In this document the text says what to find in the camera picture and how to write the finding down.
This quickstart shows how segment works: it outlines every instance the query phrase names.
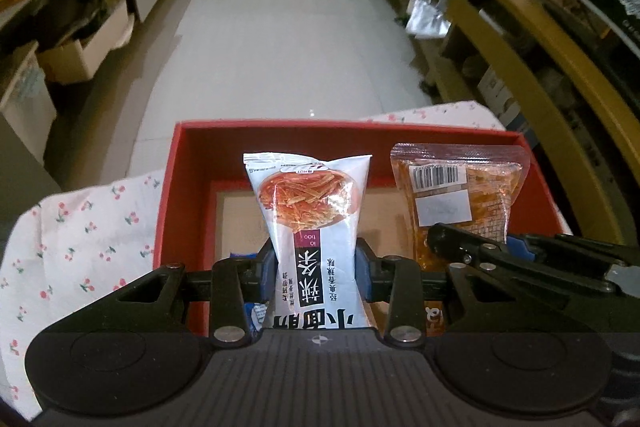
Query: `screw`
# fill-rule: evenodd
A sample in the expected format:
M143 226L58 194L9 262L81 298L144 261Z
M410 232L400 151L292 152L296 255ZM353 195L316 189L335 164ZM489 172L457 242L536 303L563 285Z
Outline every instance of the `screw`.
M393 339L402 343L419 341L422 336L420 330L413 326L397 326L389 334Z
M244 330L238 326L222 326L213 332L213 336L220 342L237 342L244 337Z

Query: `barcode sticker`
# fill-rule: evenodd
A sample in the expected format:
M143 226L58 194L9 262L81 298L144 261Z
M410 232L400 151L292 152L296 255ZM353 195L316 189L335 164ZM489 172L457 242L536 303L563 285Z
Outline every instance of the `barcode sticker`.
M471 221L468 190L445 192L415 200L418 226L430 227L436 223L464 223Z
M466 183L466 168L459 165L419 165L409 167L414 192Z

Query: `plastic bag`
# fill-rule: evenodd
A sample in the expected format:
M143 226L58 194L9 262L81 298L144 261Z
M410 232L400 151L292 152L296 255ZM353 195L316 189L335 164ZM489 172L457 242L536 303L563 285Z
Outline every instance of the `plastic bag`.
M417 39L443 39L451 23L444 17L447 0L415 0L406 32Z
M244 155L278 258L264 327L370 325L353 258L369 158L322 162L286 153Z
M430 226L449 223L505 241L530 158L517 145L400 143L391 151L391 163L407 202L414 258L422 269L437 271L447 263L427 245Z

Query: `tiled floor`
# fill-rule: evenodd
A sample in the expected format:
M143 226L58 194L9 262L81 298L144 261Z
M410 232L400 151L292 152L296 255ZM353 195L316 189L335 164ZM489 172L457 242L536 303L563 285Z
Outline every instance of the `tiled floor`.
M162 168L180 120L430 105L395 15L386 0L159 0L98 70L57 179L71 190Z
M394 16L386 0L191 0L129 174L164 165L180 120L352 120L429 105Z

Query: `white snack package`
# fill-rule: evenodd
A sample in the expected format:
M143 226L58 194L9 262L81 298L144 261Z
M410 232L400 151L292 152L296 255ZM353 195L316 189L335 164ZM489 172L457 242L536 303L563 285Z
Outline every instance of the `white snack package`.
M323 162L287 153L244 155L278 258L264 327L370 326L353 259L369 158Z

